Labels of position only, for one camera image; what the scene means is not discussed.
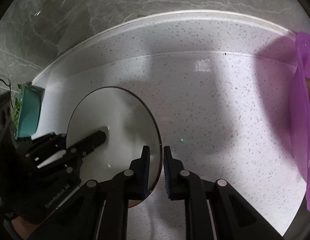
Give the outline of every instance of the black object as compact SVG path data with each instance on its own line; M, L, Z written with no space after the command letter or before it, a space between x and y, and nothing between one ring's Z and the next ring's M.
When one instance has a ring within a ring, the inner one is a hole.
M124 240L128 200L144 200L150 166L150 148L133 160L129 170L98 183L89 180L28 240Z
M17 216L40 224L80 183L82 158L105 142L97 131L66 149L66 134L50 133L36 140L14 139L10 96L0 96L0 212L6 220ZM60 150L66 154L39 169Z
M225 180L210 182L185 170L164 147L168 197L185 200L186 239L282 240L281 235Z

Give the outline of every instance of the white speckled countertop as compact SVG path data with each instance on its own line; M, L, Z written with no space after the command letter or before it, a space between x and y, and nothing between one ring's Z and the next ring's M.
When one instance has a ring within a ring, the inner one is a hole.
M90 92L125 88L149 107L185 168L226 179L284 234L305 192L288 131L295 69L295 35L262 19L208 10L141 18L88 39L35 78L46 88L35 136L66 132ZM183 239L183 213L162 174L129 210L127 238Z

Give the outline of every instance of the silver screw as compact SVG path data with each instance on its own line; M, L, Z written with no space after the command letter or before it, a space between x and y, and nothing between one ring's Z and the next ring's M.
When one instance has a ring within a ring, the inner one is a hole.
M187 177L190 175L190 172L188 170L182 170L179 174L181 174L183 177Z
M221 187L225 187L227 185L227 181L225 179L219 179L217 184Z
M73 168L72 167L67 167L66 172L67 173L72 173L73 172Z
M87 187L95 187L96 186L96 181L91 179L86 183Z
M124 171L124 175L125 176L132 176L134 174L134 171L132 171L132 170L126 170L126 171Z

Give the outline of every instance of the round white plate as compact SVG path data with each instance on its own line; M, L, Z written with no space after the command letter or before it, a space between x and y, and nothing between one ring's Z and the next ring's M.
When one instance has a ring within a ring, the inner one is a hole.
M97 130L106 133L104 144L83 158L81 185L90 179L103 182L129 168L141 157L144 145L151 150L148 189L153 190L162 168L162 146L151 112L133 93L106 87L87 95L76 107L67 129L67 147Z

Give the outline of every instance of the green plastic basket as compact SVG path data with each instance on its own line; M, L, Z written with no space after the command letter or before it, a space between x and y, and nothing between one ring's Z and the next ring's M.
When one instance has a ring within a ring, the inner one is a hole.
M15 139L32 136L39 121L40 98L32 89L22 85L18 96L19 110Z

